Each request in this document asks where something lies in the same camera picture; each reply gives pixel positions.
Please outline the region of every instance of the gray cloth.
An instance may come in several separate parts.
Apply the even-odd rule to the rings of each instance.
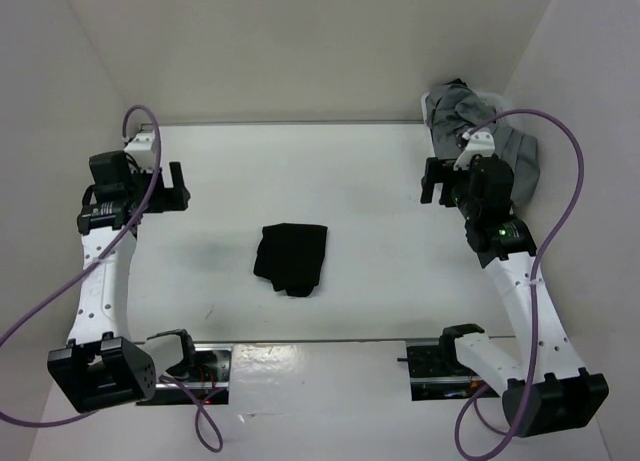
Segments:
[[[455,159],[462,150],[457,142],[462,133],[495,116],[494,108],[484,104],[463,84],[445,84],[433,89],[426,100],[427,125],[433,149],[440,159]],[[509,126],[489,125],[496,143],[496,155],[514,173],[511,200],[516,206],[528,203],[538,184],[538,140]]]

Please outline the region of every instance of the folded black cloth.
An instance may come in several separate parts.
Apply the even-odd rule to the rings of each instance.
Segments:
[[[265,226],[253,274],[271,281],[274,291],[309,296],[320,284],[327,231],[315,224]]]

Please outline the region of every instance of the purple cable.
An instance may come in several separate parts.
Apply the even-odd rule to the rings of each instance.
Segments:
[[[484,124],[473,128],[469,134],[473,134],[479,131],[480,129],[487,127],[489,124],[496,122],[498,119],[504,118],[506,116],[511,116],[512,114],[531,114],[533,116],[538,116],[540,118],[544,118],[548,121],[551,121],[558,128],[560,128],[560,130],[562,130],[564,134],[567,135],[567,137],[569,138],[569,141],[571,141],[571,144],[573,145],[573,149],[575,150],[576,157],[578,159],[578,179],[576,181],[575,190],[573,191],[573,196],[571,196],[571,201],[569,201],[569,204],[565,209],[564,213],[562,214],[562,216],[560,217],[556,225],[553,227],[553,229],[551,230],[547,238],[543,241],[542,245],[538,249],[538,255],[536,256],[536,259],[533,261],[533,265],[531,266],[530,279],[535,279],[538,274],[538,268],[540,267],[540,261],[542,261],[542,256],[549,248],[551,241],[553,241],[553,239],[556,237],[556,235],[558,234],[562,226],[564,226],[564,223],[567,221],[567,219],[571,215],[571,212],[575,208],[576,203],[578,202],[578,198],[580,197],[580,192],[582,191],[582,184],[584,182],[584,157],[582,155],[582,149],[580,148],[580,144],[578,143],[578,140],[576,139],[574,134],[571,132],[571,130],[567,126],[565,126],[564,123],[562,123],[562,121],[560,121],[559,119],[555,118],[554,116],[551,116],[550,114],[545,113],[544,111],[538,111],[537,109],[513,109],[510,111],[504,111],[503,113],[500,113],[494,116]],[[456,448],[458,449],[458,452],[462,455],[462,457],[465,458],[466,460],[488,461],[490,459],[493,459],[509,445],[511,440],[516,435],[518,429],[520,428],[520,423],[524,418],[524,413],[526,411],[527,404],[529,403],[529,397],[531,396],[531,390],[533,388],[533,378],[535,375],[536,363],[538,360],[538,336],[539,336],[538,291],[536,289],[536,286],[532,284],[531,285],[531,355],[529,357],[529,369],[527,371],[527,378],[525,381],[524,389],[522,391],[522,398],[520,398],[520,404],[518,405],[518,410],[516,411],[516,414],[513,418],[511,427],[506,433],[494,428],[482,417],[482,415],[480,415],[480,411],[476,405],[477,400],[489,390],[489,386],[485,385],[482,388],[478,389],[473,394],[473,396],[471,396],[471,398],[469,398],[467,402],[464,404],[464,406],[462,407],[462,410],[460,410],[460,414],[458,414],[458,418],[456,419],[456,423],[455,423],[454,439],[456,443]],[[495,448],[493,448],[491,451],[481,456],[472,456],[468,454],[462,448],[462,444],[460,443],[460,426],[462,424],[462,419],[464,418],[465,413],[467,412],[467,410],[472,404],[475,405],[476,412],[480,417],[480,421],[485,426],[487,426],[491,431],[495,433],[504,435],[504,438],[502,439],[502,441]]]
[[[195,395],[191,392],[191,390],[187,388],[184,384],[182,384],[180,381],[178,381],[177,379],[171,378],[169,376],[160,376],[158,379],[163,383],[175,384],[176,386],[178,386],[178,388],[182,390],[184,394],[186,394],[189,397],[191,402],[193,402],[193,404],[198,408],[198,411],[196,412],[196,418],[195,418],[195,428],[196,428],[196,435],[198,436],[200,443],[202,443],[202,445],[212,453],[219,453],[220,451],[222,451],[222,447],[224,445],[224,442],[222,441],[222,434],[220,433],[220,430],[218,429],[218,426],[216,425],[215,421],[211,418],[209,413],[207,413],[207,410],[204,409],[203,403],[207,402],[209,399],[211,399],[213,396],[218,394],[220,391],[224,391],[224,389],[213,390],[213,392],[211,392],[206,398],[202,400],[202,402],[200,402],[198,398],[196,398]],[[211,426],[211,428],[215,431],[216,436],[218,437],[217,448],[209,444],[204,439],[204,436],[202,436],[202,433],[200,432],[200,422],[199,422],[200,414],[202,414],[205,417],[205,419],[209,423],[209,426]]]
[[[151,120],[151,123],[153,124],[153,131],[155,133],[155,137],[156,137],[156,141],[157,141],[157,143],[156,143],[156,148],[157,148],[156,159],[155,159],[155,163],[154,163],[154,166],[153,166],[153,174],[151,175],[151,182],[149,183],[149,187],[147,188],[147,191],[144,194],[144,197],[142,198],[142,201],[140,202],[140,205],[138,206],[138,208],[131,215],[131,219],[129,220],[129,222],[124,226],[124,228],[122,230],[120,230],[120,232],[116,235],[116,237],[113,238],[113,241],[111,241],[111,243],[109,243],[109,245],[102,251],[102,253],[100,253],[100,255],[97,258],[97,261],[94,262],[93,264],[90,264],[86,268],[84,268],[80,273],[78,273],[76,276],[71,278],[68,282],[66,282],[65,284],[60,286],[57,290],[55,290],[53,293],[51,293],[49,296],[47,296],[45,299],[43,299],[36,306],[31,308],[31,310],[29,310],[29,312],[27,312],[27,314],[22,316],[13,326],[11,326],[5,333],[3,333],[2,336],[0,337],[0,348],[7,342],[7,340],[13,334],[15,334],[16,331],[18,331],[18,329],[20,329],[22,327],[22,325],[24,325],[27,321],[29,321],[31,318],[33,318],[36,314],[38,314],[40,311],[42,311],[45,307],[47,307],[53,301],[58,299],[62,294],[67,292],[69,289],[71,289],[73,286],[75,286],[80,281],[82,281],[84,278],[86,278],[89,274],[91,274],[93,272],[93,270],[95,270],[98,267],[98,265],[100,264],[100,261],[102,261],[106,256],[109,255],[109,253],[111,253],[113,248],[116,247],[116,245],[122,240],[122,238],[124,238],[124,236],[129,231],[131,231],[131,229],[142,218],[142,214],[144,213],[144,210],[146,209],[147,204],[149,203],[149,199],[151,199],[151,195],[153,194],[153,190],[154,190],[154,188],[156,186],[156,183],[158,181],[158,176],[160,174],[160,160],[161,160],[161,157],[162,157],[162,143],[161,143],[161,140],[160,140],[160,125],[158,124],[158,120],[156,119],[155,115],[153,114],[153,112],[149,108],[147,108],[146,106],[143,106],[141,104],[136,104],[134,106],[131,106],[127,110],[127,112],[125,113],[124,119],[122,121],[122,136],[124,138],[126,138],[126,136],[127,136],[127,126],[129,124],[129,118],[137,110],[144,111],[147,114],[147,116],[149,117],[149,119]],[[65,424],[70,424],[70,423],[73,423],[75,421],[80,421],[81,419],[84,419],[87,416],[91,416],[92,414],[93,413],[81,414],[79,416],[74,416],[74,417],[68,418],[68,419],[61,419],[59,421],[34,422],[34,421],[24,421],[22,419],[17,419],[17,418],[9,416],[8,414],[5,414],[2,411],[0,411],[0,420],[5,421],[5,422],[10,423],[10,424],[14,424],[16,426],[21,426],[21,427],[24,427],[24,428],[54,428],[54,427],[57,427],[57,426],[64,426]]]

